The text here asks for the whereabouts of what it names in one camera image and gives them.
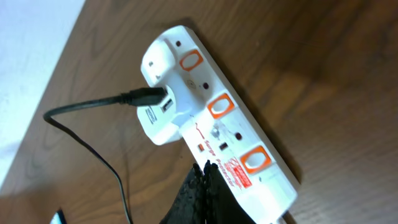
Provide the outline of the blue galaxy smartphone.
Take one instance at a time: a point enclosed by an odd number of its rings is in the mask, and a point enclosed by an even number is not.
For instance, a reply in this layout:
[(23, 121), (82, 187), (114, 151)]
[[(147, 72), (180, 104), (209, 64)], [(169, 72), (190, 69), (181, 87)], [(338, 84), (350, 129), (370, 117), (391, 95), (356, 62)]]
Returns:
[(64, 213), (62, 209), (58, 209), (53, 215), (49, 224), (67, 224)]

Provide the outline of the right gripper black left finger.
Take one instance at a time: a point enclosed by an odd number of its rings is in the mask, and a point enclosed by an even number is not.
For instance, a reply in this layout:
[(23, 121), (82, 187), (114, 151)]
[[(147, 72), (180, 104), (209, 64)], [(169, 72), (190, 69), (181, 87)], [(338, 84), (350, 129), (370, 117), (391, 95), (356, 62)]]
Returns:
[(206, 190), (203, 172), (194, 163), (183, 181), (177, 196), (160, 224), (202, 224), (205, 223)]

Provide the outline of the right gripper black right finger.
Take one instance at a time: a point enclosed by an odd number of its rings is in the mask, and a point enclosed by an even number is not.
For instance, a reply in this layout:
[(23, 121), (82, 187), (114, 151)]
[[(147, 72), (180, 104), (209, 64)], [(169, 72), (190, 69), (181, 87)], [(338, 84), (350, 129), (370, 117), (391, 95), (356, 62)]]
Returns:
[(235, 199), (218, 166), (207, 161), (203, 171), (206, 223), (255, 224)]

